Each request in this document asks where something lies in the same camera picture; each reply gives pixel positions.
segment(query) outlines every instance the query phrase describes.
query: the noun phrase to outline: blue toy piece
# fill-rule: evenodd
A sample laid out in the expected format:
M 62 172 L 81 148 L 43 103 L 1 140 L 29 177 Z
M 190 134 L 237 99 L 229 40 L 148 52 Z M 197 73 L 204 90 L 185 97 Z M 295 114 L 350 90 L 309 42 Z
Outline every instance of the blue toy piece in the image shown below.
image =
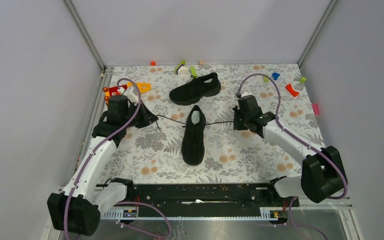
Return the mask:
M 273 73 L 271 74 L 271 76 L 273 77 L 274 80 L 277 80 L 277 79 L 279 78 L 280 74 L 277 73 L 277 72 L 273 72 Z

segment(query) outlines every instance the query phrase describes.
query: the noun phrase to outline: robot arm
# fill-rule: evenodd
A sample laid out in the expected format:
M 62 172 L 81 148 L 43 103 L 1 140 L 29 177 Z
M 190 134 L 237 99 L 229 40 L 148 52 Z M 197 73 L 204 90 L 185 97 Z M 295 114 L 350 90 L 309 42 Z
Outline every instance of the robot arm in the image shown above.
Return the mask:
M 113 178 L 109 185 L 97 194 L 95 187 L 104 166 L 126 135 L 126 129 L 118 132 L 98 148 L 97 146 L 131 118 L 137 103 L 138 99 L 131 90 L 126 90 L 123 95 L 114 95 L 108 100 L 108 110 L 102 113 L 99 123 L 93 128 L 93 138 L 78 170 L 61 193 L 51 193 L 47 200 L 49 214 L 56 230 L 64 230 L 64 210 L 72 189 L 74 191 L 68 205 L 67 229 L 71 233 L 85 236 L 91 236 L 96 231 L 101 214 L 117 202 L 133 200 L 134 186 L 131 180 Z M 158 117 L 142 103 L 129 127 L 143 128 L 157 120 Z
M 302 167 L 301 176 L 277 179 L 274 188 L 280 198 L 307 196 L 315 203 L 330 197 L 344 186 L 341 178 L 330 164 L 310 147 L 287 134 L 276 122 L 272 112 L 263 113 L 256 98 L 249 92 L 242 93 L 234 110 L 234 129 L 250 130 L 261 138 L 278 145 L 290 154 Z M 311 147 L 326 155 L 345 176 L 341 156 L 336 148 L 326 148 L 300 137 Z

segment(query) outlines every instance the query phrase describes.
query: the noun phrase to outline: white wall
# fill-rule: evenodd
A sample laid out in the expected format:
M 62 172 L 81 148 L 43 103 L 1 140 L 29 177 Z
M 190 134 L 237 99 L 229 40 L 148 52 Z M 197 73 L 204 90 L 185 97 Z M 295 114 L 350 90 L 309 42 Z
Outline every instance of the white wall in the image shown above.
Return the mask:
M 99 74 L 61 0 L 0 0 L 0 239 L 40 239 Z
M 384 239 L 384 1 L 339 1 L 302 66 L 365 240 Z
M 330 0 L 74 0 L 108 65 L 296 63 Z

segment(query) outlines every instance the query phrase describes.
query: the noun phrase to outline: black shoe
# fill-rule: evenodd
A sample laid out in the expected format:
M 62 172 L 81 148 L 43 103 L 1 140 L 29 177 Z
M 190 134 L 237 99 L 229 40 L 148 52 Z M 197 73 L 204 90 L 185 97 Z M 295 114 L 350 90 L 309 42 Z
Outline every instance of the black shoe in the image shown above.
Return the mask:
M 181 143 L 181 155 L 185 163 L 196 166 L 203 161 L 204 128 L 206 118 L 200 107 L 195 105 L 186 120 L 186 129 Z
M 221 89 L 222 85 L 217 77 L 217 73 L 212 72 L 176 87 L 170 91 L 168 96 L 173 103 L 186 106 L 197 103 L 202 97 L 215 96 Z

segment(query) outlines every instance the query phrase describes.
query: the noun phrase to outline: table surface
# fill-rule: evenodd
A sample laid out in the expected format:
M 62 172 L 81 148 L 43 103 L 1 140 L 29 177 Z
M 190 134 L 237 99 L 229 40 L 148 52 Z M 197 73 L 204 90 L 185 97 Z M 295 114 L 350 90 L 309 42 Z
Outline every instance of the table surface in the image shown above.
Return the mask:
M 186 119 L 193 105 L 180 106 L 169 99 L 169 92 L 190 81 L 188 74 L 176 75 L 176 66 L 117 66 L 110 87 L 120 78 L 137 83 L 150 83 L 152 90 L 142 95 L 146 107 L 155 115 L 164 115 L 180 122 Z M 203 97 L 198 105 L 208 123 L 233 121 L 232 108 L 237 105 L 236 91 L 240 82 L 253 73 L 280 74 L 276 81 L 281 94 L 279 116 L 285 126 L 303 138 L 324 145 L 305 85 L 300 83 L 297 64 L 233 64 L 194 65 L 198 76 L 218 74 L 221 91 Z M 286 89 L 292 84 L 299 92 L 293 97 Z M 255 95 L 263 112 L 275 112 L 278 96 L 271 82 L 254 76 L 244 84 L 243 91 Z M 182 124 L 160 117 L 156 124 L 137 129 L 131 127 L 105 166 L 100 182 L 119 177 L 136 184 L 186 183 L 257 183 L 281 176 L 298 176 L 300 165 L 275 144 L 245 130 L 234 131 L 232 123 L 205 127 L 205 156 L 198 166 L 187 165 L 180 153 L 185 128 Z

